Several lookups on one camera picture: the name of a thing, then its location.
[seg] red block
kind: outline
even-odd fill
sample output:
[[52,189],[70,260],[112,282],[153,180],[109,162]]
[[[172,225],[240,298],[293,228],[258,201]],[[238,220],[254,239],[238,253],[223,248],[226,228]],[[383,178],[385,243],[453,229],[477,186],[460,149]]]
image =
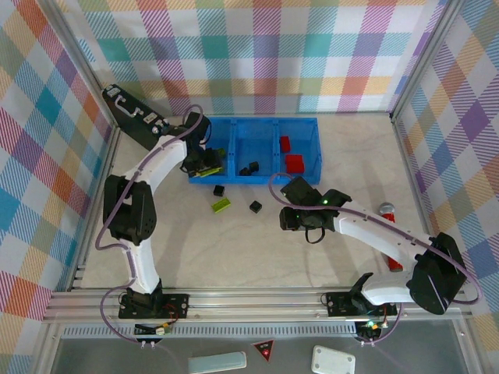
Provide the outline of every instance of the red block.
[[288,153],[291,152],[291,143],[289,142],[289,136],[281,136],[281,152]]
[[286,164],[286,173],[288,174],[303,174],[305,172],[305,165],[299,162]]
[[305,172],[305,164],[301,154],[286,154],[285,163],[288,174],[303,174]]
[[302,163],[303,164],[303,156],[301,154],[286,154],[285,163]]

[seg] white rectangular object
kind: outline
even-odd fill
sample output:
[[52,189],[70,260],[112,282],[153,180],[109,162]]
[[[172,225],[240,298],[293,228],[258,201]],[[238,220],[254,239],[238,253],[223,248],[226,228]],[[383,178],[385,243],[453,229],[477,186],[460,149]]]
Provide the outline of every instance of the white rectangular object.
[[354,374],[356,357],[345,352],[316,345],[313,348],[312,371],[317,374]]
[[195,357],[189,359],[189,374],[224,372],[246,367],[246,353],[232,352],[224,355]]

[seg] blue plastic bin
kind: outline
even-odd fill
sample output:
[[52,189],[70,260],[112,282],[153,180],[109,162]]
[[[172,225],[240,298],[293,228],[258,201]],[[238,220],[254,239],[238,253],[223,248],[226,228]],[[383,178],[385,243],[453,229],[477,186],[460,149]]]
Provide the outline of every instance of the blue plastic bin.
[[[236,118],[210,117],[211,138],[207,148],[223,148],[226,157],[224,170],[207,177],[190,178],[191,183],[207,185],[268,183],[271,175],[286,172],[285,155],[279,139],[288,136],[290,154],[302,154],[305,173],[302,176],[312,185],[320,182],[322,156],[316,118]],[[260,170],[251,176],[239,176],[239,171],[257,161]],[[287,178],[276,178],[284,184]]]

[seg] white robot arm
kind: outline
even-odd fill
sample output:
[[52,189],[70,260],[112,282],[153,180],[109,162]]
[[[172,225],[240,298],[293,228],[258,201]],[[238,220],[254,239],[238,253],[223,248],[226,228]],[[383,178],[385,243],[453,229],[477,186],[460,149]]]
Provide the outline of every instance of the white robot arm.
[[[161,148],[161,144],[164,144],[169,139],[173,139],[174,136],[162,136],[157,143],[156,147],[153,148],[149,154],[155,152],[157,148]],[[145,182],[150,186],[150,191],[152,195],[156,191],[156,188],[160,185],[161,181],[165,179],[168,173],[177,164],[184,161],[187,157],[187,145],[183,140],[176,140],[161,151],[150,162],[146,164],[146,167],[141,172],[136,182]],[[136,172],[137,166],[130,169],[125,174],[125,179],[130,180],[133,174]],[[154,267],[153,253],[150,243],[150,237],[144,239],[139,245],[133,242],[126,241],[132,252],[133,264],[135,265],[136,280],[130,286],[135,292],[141,294],[151,294],[154,289],[159,284],[159,276],[157,275],[156,268]]]
[[[415,302],[429,312],[444,314],[465,282],[466,276],[443,258],[450,258],[465,271],[455,240],[449,235],[440,233],[431,238],[414,234],[383,217],[373,218],[350,196],[333,189],[322,195],[302,177],[291,180],[281,192],[291,203],[281,210],[282,230],[307,233],[319,228],[323,232],[321,238],[325,230],[336,231],[402,264],[402,272],[368,273],[357,281],[350,297],[361,313],[385,303]],[[271,193],[280,200],[272,190]]]

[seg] yellow-green block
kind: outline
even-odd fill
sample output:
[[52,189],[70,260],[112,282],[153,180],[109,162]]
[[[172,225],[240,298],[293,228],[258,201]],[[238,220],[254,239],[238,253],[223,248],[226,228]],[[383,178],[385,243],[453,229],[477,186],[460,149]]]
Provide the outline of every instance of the yellow-green block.
[[213,211],[215,213],[219,213],[221,211],[223,211],[223,209],[227,208],[228,206],[231,205],[231,202],[228,201],[228,199],[226,197],[224,197],[222,200],[220,200],[219,202],[213,204],[211,206],[211,208],[213,209]]
[[224,168],[212,168],[212,169],[208,169],[208,170],[205,170],[205,171],[202,171],[202,172],[198,173],[197,176],[200,176],[201,178],[202,177],[207,177],[208,175],[219,173],[223,169]]

